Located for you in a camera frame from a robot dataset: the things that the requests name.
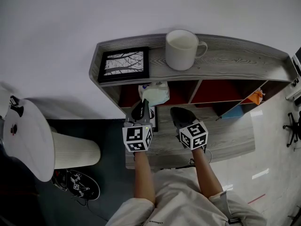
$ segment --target mug handle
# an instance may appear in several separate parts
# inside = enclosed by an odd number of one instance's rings
[[[203,42],[203,41],[201,41],[201,42],[198,44],[198,46],[205,46],[205,47],[206,47],[206,49],[205,49],[204,52],[202,52],[202,53],[196,55],[196,58],[201,58],[201,57],[207,52],[208,46],[207,46],[207,44],[206,44],[205,42]]]

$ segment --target white mug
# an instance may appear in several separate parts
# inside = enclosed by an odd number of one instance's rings
[[[204,52],[197,54],[198,46],[205,46]],[[188,70],[196,58],[201,58],[207,52],[205,42],[199,42],[197,36],[187,30],[173,30],[166,35],[166,63],[175,70]]]

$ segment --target gray shirt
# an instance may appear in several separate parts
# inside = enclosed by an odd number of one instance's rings
[[[129,199],[107,226],[224,226],[228,225],[229,211],[246,226],[267,224],[233,191],[226,193],[226,202],[221,200],[221,194],[207,199],[200,193],[195,168],[161,170],[154,174],[154,185],[156,206],[146,199]]]

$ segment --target white plastic package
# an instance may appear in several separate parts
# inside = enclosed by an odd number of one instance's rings
[[[149,106],[163,104],[169,100],[169,87],[166,81],[139,85],[138,91],[141,100],[147,99]]]

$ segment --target office chair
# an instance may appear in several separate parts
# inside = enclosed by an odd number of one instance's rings
[[[293,114],[291,112],[287,115],[288,115],[288,117],[291,116],[293,124],[291,126],[284,125],[282,128],[285,129],[286,127],[288,127],[289,129],[291,129],[293,131],[291,142],[289,144],[286,144],[286,147],[290,147],[294,136],[296,136],[296,139],[294,140],[294,142],[298,141],[298,137],[299,137],[299,139],[301,139],[301,111],[299,112],[298,122],[295,122],[295,120],[293,118]]]

